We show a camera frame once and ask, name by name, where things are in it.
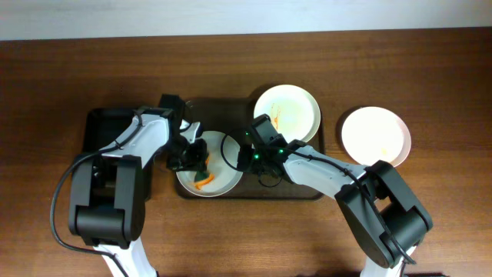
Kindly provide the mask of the orange green sponge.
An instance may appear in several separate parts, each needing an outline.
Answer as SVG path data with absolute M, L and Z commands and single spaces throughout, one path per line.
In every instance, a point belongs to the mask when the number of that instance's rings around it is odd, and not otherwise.
M 208 170 L 208 163 L 210 161 L 210 154 L 207 154 L 207 158 L 204 162 L 204 170 L 196 171 L 194 176 L 194 187 L 197 190 L 202 190 L 204 186 L 212 182 L 215 178 L 214 174 Z

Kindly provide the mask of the white plate stained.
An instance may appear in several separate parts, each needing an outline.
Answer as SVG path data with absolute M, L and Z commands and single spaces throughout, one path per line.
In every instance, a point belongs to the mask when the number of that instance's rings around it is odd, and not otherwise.
M 224 145 L 221 146 L 224 136 L 223 132 L 217 131 L 206 131 L 201 135 L 201 138 L 207 143 L 210 154 L 208 170 L 215 176 L 214 180 L 204 186 L 202 190 L 197 190 L 194 187 L 195 172 L 176 173 L 181 186 L 193 196 L 210 198 L 223 195 L 232 190 L 240 181 L 243 173 L 228 166 L 222 157 L 222 154 L 224 154 L 228 163 L 236 167 L 240 145 L 232 137 L 228 136 L 224 141 Z

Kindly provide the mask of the white plate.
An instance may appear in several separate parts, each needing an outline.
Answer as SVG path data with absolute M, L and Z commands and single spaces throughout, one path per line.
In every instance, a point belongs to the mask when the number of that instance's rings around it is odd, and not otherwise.
M 321 125 L 321 110 L 314 97 L 296 85 L 276 85 L 257 100 L 253 116 L 268 115 L 287 142 L 309 142 Z
M 394 167 L 411 152 L 411 133 L 394 112 L 376 106 L 354 110 L 341 126 L 341 143 L 358 164 L 373 165 L 382 160 Z

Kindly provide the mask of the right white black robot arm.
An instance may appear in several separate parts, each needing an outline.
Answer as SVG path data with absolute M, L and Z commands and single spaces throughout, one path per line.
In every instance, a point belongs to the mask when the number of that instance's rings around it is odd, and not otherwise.
M 402 276 L 433 221 L 388 162 L 352 165 L 295 140 L 289 145 L 243 145 L 238 168 L 271 174 L 333 198 L 367 256 L 362 276 Z

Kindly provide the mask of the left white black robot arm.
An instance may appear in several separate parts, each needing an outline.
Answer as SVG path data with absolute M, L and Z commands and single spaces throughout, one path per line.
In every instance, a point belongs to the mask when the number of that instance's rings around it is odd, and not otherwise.
M 89 112 L 83 154 L 68 170 L 68 228 L 101 255 L 114 276 L 156 276 L 141 233 L 153 159 L 167 152 L 172 171 L 206 168 L 200 122 L 182 108 L 97 108 Z

